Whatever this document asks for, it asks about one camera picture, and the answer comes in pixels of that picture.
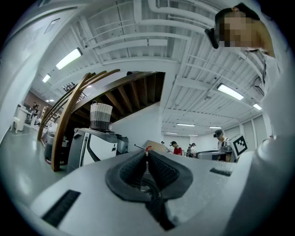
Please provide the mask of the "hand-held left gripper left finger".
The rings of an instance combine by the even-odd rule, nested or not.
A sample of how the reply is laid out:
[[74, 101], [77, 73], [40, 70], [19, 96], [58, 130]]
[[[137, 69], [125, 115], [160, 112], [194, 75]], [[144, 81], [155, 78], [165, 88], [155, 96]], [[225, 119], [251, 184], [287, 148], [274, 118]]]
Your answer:
[[150, 202], [150, 197], [141, 191], [142, 178], [146, 171], [145, 151], [127, 153], [127, 159], [111, 167], [106, 173], [106, 184], [120, 199], [130, 202]]

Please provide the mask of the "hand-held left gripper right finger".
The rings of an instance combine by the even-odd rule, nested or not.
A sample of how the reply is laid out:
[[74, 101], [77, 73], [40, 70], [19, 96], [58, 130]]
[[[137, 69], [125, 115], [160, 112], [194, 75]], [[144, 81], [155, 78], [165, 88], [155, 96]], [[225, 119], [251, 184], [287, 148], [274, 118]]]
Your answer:
[[164, 200], [181, 198], [193, 182], [193, 173], [156, 151], [149, 151], [148, 168]]

